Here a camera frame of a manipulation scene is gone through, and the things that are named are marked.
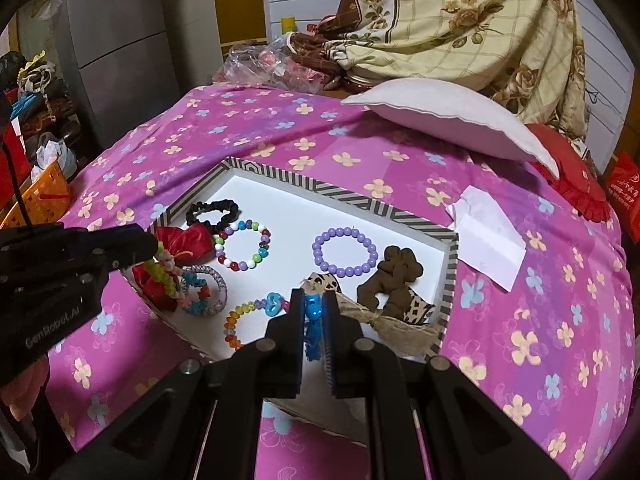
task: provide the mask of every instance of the purple beaded bracelet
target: purple beaded bracelet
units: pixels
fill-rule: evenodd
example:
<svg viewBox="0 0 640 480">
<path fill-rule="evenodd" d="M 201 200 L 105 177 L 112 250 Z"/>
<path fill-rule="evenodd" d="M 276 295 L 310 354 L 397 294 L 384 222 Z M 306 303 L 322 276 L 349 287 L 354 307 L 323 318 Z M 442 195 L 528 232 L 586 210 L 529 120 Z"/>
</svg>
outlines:
<svg viewBox="0 0 640 480">
<path fill-rule="evenodd" d="M 328 242 L 331 238 L 341 237 L 341 236 L 351 236 L 356 238 L 361 244 L 363 244 L 367 251 L 369 251 L 369 259 L 366 263 L 363 263 L 361 266 L 356 267 L 347 267 L 343 269 L 342 267 L 337 267 L 335 265 L 330 265 L 327 263 L 322 257 L 322 245 L 325 242 Z M 376 266 L 378 262 L 378 253 L 376 252 L 376 246 L 371 243 L 371 240 L 367 238 L 364 234 L 358 231 L 355 228 L 351 227 L 338 227 L 337 229 L 331 228 L 322 233 L 320 236 L 316 237 L 316 241 L 311 245 L 314 250 L 314 258 L 316 265 L 320 267 L 322 272 L 329 272 L 330 274 L 335 274 L 338 278 L 344 278 L 345 276 L 360 276 L 363 273 L 369 272 L 373 267 Z"/>
</svg>

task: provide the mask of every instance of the cable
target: cable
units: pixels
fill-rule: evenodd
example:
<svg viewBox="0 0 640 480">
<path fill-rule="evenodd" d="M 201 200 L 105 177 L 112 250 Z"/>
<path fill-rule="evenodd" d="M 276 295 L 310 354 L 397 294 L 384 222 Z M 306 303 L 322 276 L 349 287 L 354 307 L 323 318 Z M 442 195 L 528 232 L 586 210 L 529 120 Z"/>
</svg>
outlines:
<svg viewBox="0 0 640 480">
<path fill-rule="evenodd" d="M 22 193 L 20 192 L 20 186 L 18 185 L 18 178 L 15 175 L 14 162 L 11 158 L 11 152 L 9 152 L 9 147 L 5 142 L 2 142 L 0 140 L 0 144 L 2 144 L 2 150 L 4 151 L 4 156 L 6 157 L 6 162 L 9 166 L 9 175 L 11 175 L 11 184 L 14 187 L 15 200 L 18 203 L 18 207 L 20 208 L 20 212 L 22 213 L 22 218 L 24 218 L 25 224 L 27 224 L 27 227 L 31 229 L 33 225 L 31 224 L 31 219 L 27 214 L 27 208 L 22 200 Z"/>
</svg>

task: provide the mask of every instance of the black hair tie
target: black hair tie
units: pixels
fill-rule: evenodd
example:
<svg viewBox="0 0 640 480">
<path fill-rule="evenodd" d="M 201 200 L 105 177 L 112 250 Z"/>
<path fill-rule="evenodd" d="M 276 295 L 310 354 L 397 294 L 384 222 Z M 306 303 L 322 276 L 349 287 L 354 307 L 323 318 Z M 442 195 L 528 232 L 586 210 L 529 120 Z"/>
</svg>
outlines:
<svg viewBox="0 0 640 480">
<path fill-rule="evenodd" d="M 195 204 L 191 204 L 189 209 L 187 209 L 187 225 L 191 226 L 199 223 L 200 221 L 196 218 L 196 215 L 199 213 L 208 213 L 210 211 L 229 211 L 227 214 L 222 215 L 220 222 L 215 225 L 211 225 L 209 220 L 205 220 L 202 223 L 212 236 L 217 236 L 219 232 L 224 231 L 231 222 L 238 219 L 238 204 L 233 200 L 219 200 L 218 202 L 211 202 L 210 204 L 207 204 L 206 202 L 196 202 Z"/>
</svg>

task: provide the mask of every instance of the pink bedsheet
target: pink bedsheet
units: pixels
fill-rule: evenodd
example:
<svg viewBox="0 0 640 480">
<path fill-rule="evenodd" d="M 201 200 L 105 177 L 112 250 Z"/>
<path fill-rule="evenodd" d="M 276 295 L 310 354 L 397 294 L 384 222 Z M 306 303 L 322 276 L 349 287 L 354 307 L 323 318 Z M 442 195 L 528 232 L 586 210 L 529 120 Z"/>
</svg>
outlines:
<svg viewBox="0 0 640 480">
<path fill-rule="evenodd" d="M 444 225 L 444 204 L 466 186 L 487 190 L 527 254 L 509 294 L 459 263 L 443 354 L 572 478 L 593 473 L 625 424 L 635 369 L 617 219 L 584 221 L 526 167 L 470 156 L 334 99 L 215 85 L 194 89 L 86 168 L 63 220 L 91 229 L 147 226 L 227 155 L 299 171 Z M 76 449 L 191 354 L 121 276 L 111 277 L 102 305 L 50 352 L 49 399 Z M 257 479 L 366 472 L 366 450 L 266 408 Z"/>
</svg>

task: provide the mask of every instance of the white pillow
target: white pillow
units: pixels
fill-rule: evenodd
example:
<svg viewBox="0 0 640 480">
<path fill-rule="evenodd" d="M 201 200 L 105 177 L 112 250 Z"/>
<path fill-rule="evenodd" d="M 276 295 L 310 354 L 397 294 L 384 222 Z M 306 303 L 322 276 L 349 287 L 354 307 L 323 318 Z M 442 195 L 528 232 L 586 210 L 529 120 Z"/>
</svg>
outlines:
<svg viewBox="0 0 640 480">
<path fill-rule="evenodd" d="M 426 78 L 385 81 L 342 100 L 389 121 L 506 160 L 537 160 L 559 178 L 553 157 L 506 108 L 469 88 Z"/>
</svg>

